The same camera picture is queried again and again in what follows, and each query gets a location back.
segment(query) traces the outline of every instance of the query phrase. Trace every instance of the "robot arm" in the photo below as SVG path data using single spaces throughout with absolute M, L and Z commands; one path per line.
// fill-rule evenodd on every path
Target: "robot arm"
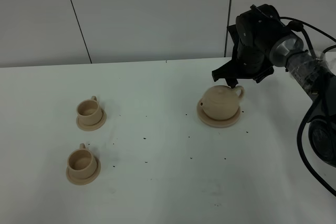
M 336 167 L 336 76 L 313 50 L 303 50 L 302 39 L 293 33 L 301 31 L 312 49 L 303 25 L 297 22 L 285 25 L 273 6 L 253 5 L 228 30 L 234 41 L 232 59 L 212 72 L 214 81 L 225 79 L 231 88 L 238 84 L 237 79 L 259 83 L 273 74 L 273 66 L 285 67 L 313 101 L 298 130 L 300 156 L 312 175 L 336 196 L 336 191 L 310 166 L 302 147 L 303 128 L 310 123 L 309 141 L 314 152 Z

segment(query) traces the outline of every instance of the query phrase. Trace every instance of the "beige ceramic teapot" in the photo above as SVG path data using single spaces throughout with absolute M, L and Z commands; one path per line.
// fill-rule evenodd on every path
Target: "beige ceramic teapot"
M 199 101 L 197 114 L 203 122 L 210 126 L 230 126 L 239 119 L 239 103 L 244 93 L 242 86 L 233 89 L 227 86 L 213 86 Z

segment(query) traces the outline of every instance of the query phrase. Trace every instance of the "table surface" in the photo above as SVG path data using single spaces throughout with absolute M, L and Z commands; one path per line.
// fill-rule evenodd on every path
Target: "table surface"
M 336 198 L 296 146 L 311 105 L 283 68 L 246 90 L 240 121 L 204 125 L 196 104 L 228 59 L 0 69 L 2 223 L 334 223 Z M 96 95 L 107 113 L 93 132 L 76 106 Z M 66 179 L 80 143 L 101 160 L 91 184 Z M 336 187 L 336 169 L 309 145 L 312 166 Z

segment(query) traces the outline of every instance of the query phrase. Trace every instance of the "beige ceramic cup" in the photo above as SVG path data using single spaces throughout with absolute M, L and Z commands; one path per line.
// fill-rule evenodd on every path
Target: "beige ceramic cup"
M 97 161 L 94 155 L 80 144 L 68 157 L 69 175 L 74 179 L 87 179 L 91 177 L 97 169 Z
M 244 97 L 244 88 L 237 86 L 233 89 L 227 86 L 209 88 L 199 102 L 207 116 L 214 120 L 232 118 L 239 109 L 239 103 Z
M 77 106 L 78 121 L 87 126 L 94 125 L 98 123 L 103 117 L 103 111 L 99 103 L 97 102 L 97 97 L 91 97 L 90 100 L 82 101 Z

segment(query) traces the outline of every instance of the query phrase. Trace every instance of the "teapot handle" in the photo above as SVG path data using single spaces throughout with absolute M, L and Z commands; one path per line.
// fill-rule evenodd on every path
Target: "teapot handle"
M 242 86 L 236 86 L 232 89 L 234 92 L 240 90 L 240 95 L 238 96 L 239 101 L 241 101 L 245 95 L 245 89 Z

